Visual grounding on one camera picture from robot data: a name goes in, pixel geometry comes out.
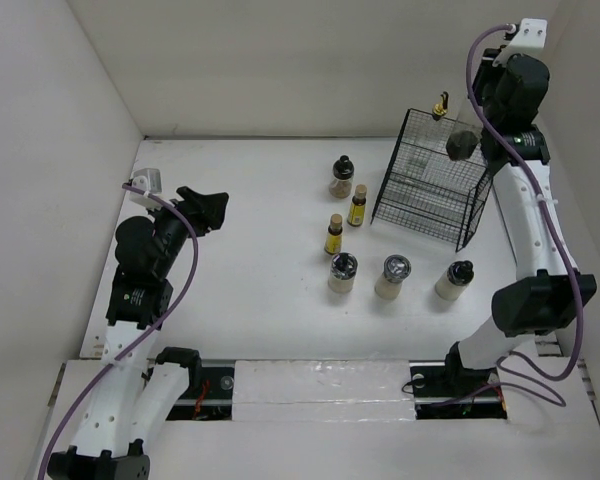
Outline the oil bottle with dark contents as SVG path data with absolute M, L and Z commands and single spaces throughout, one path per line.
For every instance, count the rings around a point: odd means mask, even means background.
M 453 122 L 445 149 L 451 161 L 471 158 L 481 141 L 483 124 L 476 114 L 472 102 L 466 98 Z

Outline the clear oil bottle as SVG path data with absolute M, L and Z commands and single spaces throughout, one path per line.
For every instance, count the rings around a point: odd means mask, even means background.
M 449 93 L 443 91 L 440 99 L 431 107 L 429 113 L 411 108 L 408 111 L 404 142 L 409 146 L 412 156 L 413 174 L 422 175 L 432 155 L 438 150 L 441 141 L 443 119 L 449 109 Z

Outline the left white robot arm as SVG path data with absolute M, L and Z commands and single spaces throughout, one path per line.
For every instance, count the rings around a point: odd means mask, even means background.
M 146 479 L 149 450 L 175 402 L 202 387 L 198 351 L 167 347 L 149 358 L 163 324 L 186 296 L 168 275 L 186 242 L 194 248 L 224 223 L 229 195 L 186 186 L 172 201 L 147 187 L 123 185 L 147 211 L 115 231 L 111 295 L 101 370 L 73 401 L 44 450 L 40 479 Z

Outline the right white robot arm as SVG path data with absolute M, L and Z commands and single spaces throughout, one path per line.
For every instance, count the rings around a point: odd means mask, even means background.
M 494 293 L 488 320 L 446 355 L 442 381 L 456 394 L 468 394 L 499 361 L 517 355 L 527 335 L 573 325 L 568 371 L 580 356 L 584 307 L 597 283 L 580 273 L 563 241 L 546 140 L 533 123 L 549 80 L 548 67 L 533 56 L 485 50 L 479 67 L 468 71 L 469 101 L 482 125 L 456 128 L 447 140 L 453 161 L 481 150 L 516 262 L 516 280 Z

